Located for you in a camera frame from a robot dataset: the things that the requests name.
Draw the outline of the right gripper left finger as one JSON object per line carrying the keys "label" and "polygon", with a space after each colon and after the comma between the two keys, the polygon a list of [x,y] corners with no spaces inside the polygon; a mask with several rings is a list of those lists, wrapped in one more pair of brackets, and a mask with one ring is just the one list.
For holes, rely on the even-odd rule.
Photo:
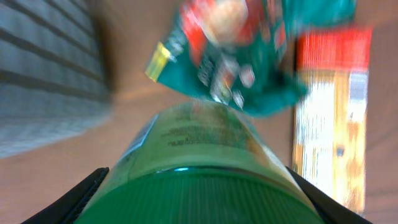
{"label": "right gripper left finger", "polygon": [[96,169],[54,203],[28,218],[22,224],[73,223],[97,192],[108,172],[109,167]]}

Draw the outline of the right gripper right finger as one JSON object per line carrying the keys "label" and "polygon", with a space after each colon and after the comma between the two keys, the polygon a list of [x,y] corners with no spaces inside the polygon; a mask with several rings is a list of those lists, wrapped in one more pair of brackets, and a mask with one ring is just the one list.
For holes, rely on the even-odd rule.
{"label": "right gripper right finger", "polygon": [[340,205],[331,197],[324,194],[298,173],[287,167],[296,183],[310,199],[316,211],[327,224],[372,224],[370,221]]}

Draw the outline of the orange spaghetti packet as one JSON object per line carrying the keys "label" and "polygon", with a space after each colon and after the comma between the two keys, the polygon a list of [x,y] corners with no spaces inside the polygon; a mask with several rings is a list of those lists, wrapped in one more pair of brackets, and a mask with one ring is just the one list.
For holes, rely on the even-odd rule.
{"label": "orange spaghetti packet", "polygon": [[366,115],[373,31],[348,27],[297,41],[297,76],[308,87],[295,108],[292,168],[342,206],[365,208]]}

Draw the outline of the green lidded jar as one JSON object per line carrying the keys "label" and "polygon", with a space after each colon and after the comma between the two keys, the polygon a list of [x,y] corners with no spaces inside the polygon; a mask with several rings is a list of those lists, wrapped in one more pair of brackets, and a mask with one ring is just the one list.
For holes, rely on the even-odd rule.
{"label": "green lidded jar", "polygon": [[243,114],[193,101],[155,115],[78,223],[321,223]]}

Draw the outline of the green Nescafe coffee bag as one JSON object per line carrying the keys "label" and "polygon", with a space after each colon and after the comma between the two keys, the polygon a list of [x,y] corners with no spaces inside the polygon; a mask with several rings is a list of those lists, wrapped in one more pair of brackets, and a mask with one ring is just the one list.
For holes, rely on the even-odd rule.
{"label": "green Nescafe coffee bag", "polygon": [[355,9],[354,0],[183,1],[145,73],[192,98],[267,116],[307,93],[279,68],[287,43],[348,23]]}

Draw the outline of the grey plastic lattice basket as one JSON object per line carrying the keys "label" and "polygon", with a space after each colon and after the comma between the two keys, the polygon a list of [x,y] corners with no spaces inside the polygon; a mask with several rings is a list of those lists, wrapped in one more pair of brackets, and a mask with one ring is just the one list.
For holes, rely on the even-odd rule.
{"label": "grey plastic lattice basket", "polygon": [[1,157],[84,133],[109,107],[89,1],[1,1]]}

